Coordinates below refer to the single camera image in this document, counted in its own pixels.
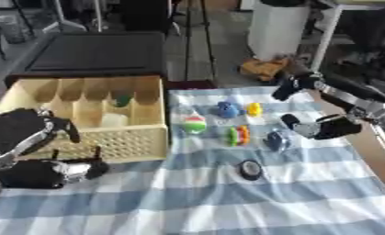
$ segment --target striped ball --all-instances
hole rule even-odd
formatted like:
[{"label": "striped ball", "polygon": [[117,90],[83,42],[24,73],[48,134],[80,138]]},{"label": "striped ball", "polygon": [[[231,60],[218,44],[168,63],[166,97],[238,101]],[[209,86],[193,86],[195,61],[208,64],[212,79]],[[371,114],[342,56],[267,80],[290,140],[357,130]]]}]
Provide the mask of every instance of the striped ball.
[{"label": "striped ball", "polygon": [[184,131],[189,134],[199,134],[207,128],[207,123],[204,117],[192,116],[184,120]]}]

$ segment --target black roll of tape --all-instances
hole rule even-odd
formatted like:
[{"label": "black roll of tape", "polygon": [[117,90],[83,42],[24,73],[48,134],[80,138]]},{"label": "black roll of tape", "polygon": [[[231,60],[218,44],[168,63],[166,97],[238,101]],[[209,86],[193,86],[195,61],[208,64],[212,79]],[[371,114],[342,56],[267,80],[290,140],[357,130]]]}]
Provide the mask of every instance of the black roll of tape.
[{"label": "black roll of tape", "polygon": [[247,160],[238,165],[238,173],[245,180],[255,181],[262,175],[262,167],[258,162]]}]

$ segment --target dark blue toy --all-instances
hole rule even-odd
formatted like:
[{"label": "dark blue toy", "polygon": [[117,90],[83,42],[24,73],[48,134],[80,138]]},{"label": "dark blue toy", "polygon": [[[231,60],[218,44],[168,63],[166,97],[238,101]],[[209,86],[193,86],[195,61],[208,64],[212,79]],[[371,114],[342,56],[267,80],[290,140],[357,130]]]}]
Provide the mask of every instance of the dark blue toy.
[{"label": "dark blue toy", "polygon": [[242,113],[243,111],[231,102],[222,101],[218,103],[218,115],[221,118],[236,118]]},{"label": "dark blue toy", "polygon": [[272,151],[283,152],[290,146],[290,139],[285,131],[273,129],[267,134],[264,143]]}]

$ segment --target white cabinet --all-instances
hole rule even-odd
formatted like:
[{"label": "white cabinet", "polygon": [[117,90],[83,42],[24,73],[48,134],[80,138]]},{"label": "white cabinet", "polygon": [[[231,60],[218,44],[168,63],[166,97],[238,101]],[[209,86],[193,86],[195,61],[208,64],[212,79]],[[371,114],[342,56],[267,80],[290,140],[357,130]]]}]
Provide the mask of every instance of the white cabinet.
[{"label": "white cabinet", "polygon": [[239,5],[240,10],[253,10],[255,1],[259,0],[241,0],[241,4]]},{"label": "white cabinet", "polygon": [[274,59],[278,54],[295,53],[310,9],[273,7],[255,1],[248,45],[261,61]]}]

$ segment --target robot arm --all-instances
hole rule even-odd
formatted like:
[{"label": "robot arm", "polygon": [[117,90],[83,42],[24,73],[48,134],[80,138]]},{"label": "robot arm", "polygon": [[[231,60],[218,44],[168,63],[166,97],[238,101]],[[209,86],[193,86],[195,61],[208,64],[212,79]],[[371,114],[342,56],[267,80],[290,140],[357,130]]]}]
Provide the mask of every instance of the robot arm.
[{"label": "robot arm", "polygon": [[90,161],[60,162],[57,151],[49,160],[18,161],[17,157],[46,146],[65,131],[71,142],[80,142],[69,119],[49,110],[20,108],[0,115],[0,183],[4,187],[60,188],[64,184],[98,177],[108,170],[100,159],[100,147]]},{"label": "robot arm", "polygon": [[345,111],[343,115],[321,117],[313,123],[300,123],[291,114],[281,118],[290,129],[306,138],[326,140],[357,134],[362,129],[359,120],[385,128],[385,95],[373,87],[306,72],[291,76],[272,96],[284,101],[303,89],[318,91],[322,100]]}]

